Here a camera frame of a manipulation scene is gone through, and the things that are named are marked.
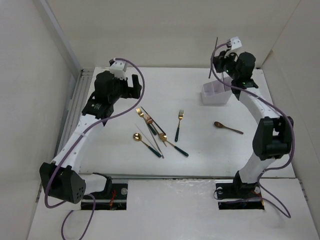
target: fork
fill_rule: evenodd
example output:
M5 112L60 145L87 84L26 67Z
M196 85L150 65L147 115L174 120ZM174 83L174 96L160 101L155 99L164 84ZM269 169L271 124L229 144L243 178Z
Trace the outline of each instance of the fork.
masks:
M179 130L180 130L180 121L181 121L183 118L184 118L184 111L183 111L182 109L180 109L179 115L178 115L179 124L178 124L178 127L177 127L177 129L176 129L175 138L174 138L174 141L175 141L175 142L178 142Z
M149 127L149 131L150 131L151 137L153 138L153 141L154 141L156 147L158 148L159 152L162 154L162 158L164 159L165 156L163 155L162 151L160 150L160 147L158 146L158 143L157 143L157 141L155 140L155 137L152 135L152 133L155 132L155 130L157 130L157 129L155 128L155 130L154 130L154 128L151 127L150 124L148 124L148 122L147 122L147 117L145 117L144 113L141 111L140 108L137 108L137 109L136 109L136 113L137 113L141 118L143 118L145 124Z
M151 132L152 132L154 135L157 135L157 132L154 130L154 127L152 127L150 124L148 124L147 121L145 120L145 118L144 118L144 113L141 111L140 108L137 108L137 109L136 109L136 113L137 113L141 118L144 119L146 125L147 125L148 128L151 130Z
M161 139L160 133L159 133L158 130L155 128L155 126L154 126L154 124L153 124L154 121L152 120L152 118L150 117L149 114L148 114L147 116L145 116L145 120L146 120L146 122L147 122L148 124L150 124L152 127L154 127L154 129L155 129L155 131L156 131L156 134L158 134L159 138ZM166 144L165 141L163 141L162 139L161 139L161 141L163 142L163 144L164 144L165 146L167 146L167 144Z

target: gold spoon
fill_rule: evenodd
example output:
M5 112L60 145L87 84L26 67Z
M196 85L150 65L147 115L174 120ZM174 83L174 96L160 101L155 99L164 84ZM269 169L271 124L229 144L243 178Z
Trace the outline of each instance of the gold spoon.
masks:
M169 141L167 140L167 135L165 135L164 133L160 133L160 134L159 134L159 138L160 138L163 142L168 142L172 147L174 147L175 149L177 149L180 153L182 153L182 154L185 155L186 157L189 156L189 154L186 153L185 151L183 151L181 148L179 148L179 147L173 145L171 142L169 142Z
M148 144L146 144L144 141L142 141L142 136L140 133L133 134L133 139L137 142L142 142L148 149L150 149L155 155L157 155L159 158L161 158L161 154L154 150L152 147L150 147Z
M215 121L214 125L219 129L229 129L229 130L234 131L234 132L236 132L238 134L244 134L242 131L227 127L227 126L223 125L221 122L218 122L218 121Z

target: purple cable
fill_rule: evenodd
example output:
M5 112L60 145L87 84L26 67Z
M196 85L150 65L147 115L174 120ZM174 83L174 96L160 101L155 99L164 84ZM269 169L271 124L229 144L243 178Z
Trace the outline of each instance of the purple cable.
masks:
M99 123L102 123L102 122L106 122L108 120L111 120L111 119L114 119L114 118L117 118L117 117L120 117L128 112L130 112L132 109L134 109L142 100L144 94L145 94L145 78L144 78L144 75L142 74L142 72L140 71L140 69L131 61L125 59L125 58L121 58L121 57L116 57L114 58L114 60L118 60L118 61L124 61L130 65L132 65L136 70L137 72L140 74L141 76L141 80L142 80L142 93L140 95L140 98L138 99L138 101L132 106L130 107L129 109L121 112L121 113L118 113L114 116L110 116L110 117L107 117L107 118L104 118L104 119L101 119L101 120L98 120L96 121L95 123L91 124L90 126L88 126L84 131L83 133L78 137L78 139L74 142L74 144L70 147L70 149L66 152L66 154L64 155L64 157L62 158L62 160L60 161L60 163L56 166L55 170L53 171L50 179L49 179L49 182L48 182L48 185L44 191L44 204L45 206L48 208L48 209L53 209L53 208L56 208L62 204L64 204L66 201L61 201L55 205L49 205L48 203L48 196L49 196L49 190L51 188L51 185L54 181L54 178L56 177L57 175L57 172L59 171L59 168L62 166L62 164L64 163L64 161L67 159L67 157L70 155L70 153L73 151L73 149L77 146L77 144L81 141L81 139L84 137L84 135L90 130L92 129L94 126L98 125ZM83 238L83 236L86 234L87 232L87 229L89 227L89 224L91 222L91 219L93 217L93 214L94 214L94 211L95 211L95 207L96 207L96 199L94 198L94 196L90 196L92 197L93 199L93 209L92 209L92 213L91 213L91 217L89 219L89 222L83 232L83 235L81 236L80 240ZM72 213L73 211L69 212L68 215L65 217L64 221L63 221L63 224L62 224L62 228L61 228L61 234L62 234L62 238L64 239L64 235L63 235L63 226L68 218L68 216Z
M236 87L236 86L232 86L230 84L227 84L225 82L223 82L216 74L215 70L214 70L214 64L213 64L213 60L214 60L214 56L216 54L216 51L219 49L219 48L222 48L223 46L226 46L228 45L228 43L223 43L219 46L217 46L213 52L212 52L212 55L211 55L211 59L210 59L210 72L213 73L213 75L215 76L215 78L222 84L224 84L225 86L229 87L229 88L232 88L232 89L235 89L235 90L239 90L239 91L242 91L242 92L245 92L247 94L250 94L252 96L254 96L255 98L259 99L261 102L263 102L264 104L268 105L269 107L273 108L274 110L276 110L277 112L279 112L283 117L284 119L286 120L286 122L288 123L289 125L289 128L290 128L290 132L291 132L291 136L292 136L292 147L291 147L291 152L290 152L290 156L289 156L289 160L282 166L278 166L278 167L270 167L270 168L266 168L259 176L258 176L258 179L257 179L257 182L260 186L260 188L262 188L264 191L266 191L268 194L270 194L275 200L277 200L281 205L282 207L284 208L284 210L286 211L286 213L284 211L282 211L277 205L275 205L273 202L271 202L270 200L268 199L265 199L263 197L251 197L251 198L246 198L246 199L240 199L240 200L236 200L236 201L229 201L228 203L240 203L240 202L245 202L245 201L248 201L248 200L256 200L256 199L262 199L268 203L270 203L272 206L274 206L276 209L278 209L283 215L285 215L287 218L291 218L291 215L290 215L290 212L288 211L288 209L286 208L286 206L280 201L279 198L277 198L274 194L272 194L270 191L268 191L265 187L263 187L260 183L260 179L261 177L263 176L263 174L265 172L268 172L270 170L279 170L279 169L284 169L285 167L287 167L291 162L292 162L292 159L294 157L294 154L295 154L295 148L296 148L296 139L295 139L295 133L294 133L294 128L288 118L288 116L283 112L281 111L278 107L274 106L273 104L269 103L268 101L264 100L263 98L259 97L258 95L254 94L253 92L250 92L246 89L242 89L242 88L239 88L239 87Z
M89 227L89 225L90 225L90 223L91 223L92 217L94 216L94 212L95 212L95 208L96 208L96 199L95 199L95 197L94 197L92 194L88 194L88 196L90 196L90 197L92 198L92 200L93 200L92 212L91 212L91 216L90 216L90 218L89 218L89 221L88 221L88 223L87 223L87 225L86 225L86 227L85 227L85 229L84 229L84 232L82 233L82 235L81 235L81 237L79 238L79 240L81 240L81 239L85 236L85 234L86 234L86 232L87 232L87 230L88 230L88 227ZM63 222L62 222L62 226L61 226L61 236L62 236L62 239L63 239L63 240L67 240L66 237L65 237L65 235L64 235L64 227L65 227L65 223L66 223L66 221L67 221L67 218L70 216L70 214L73 213L73 211L74 211L74 210L71 210L71 211L67 214L67 216L65 217L65 219L64 219Z

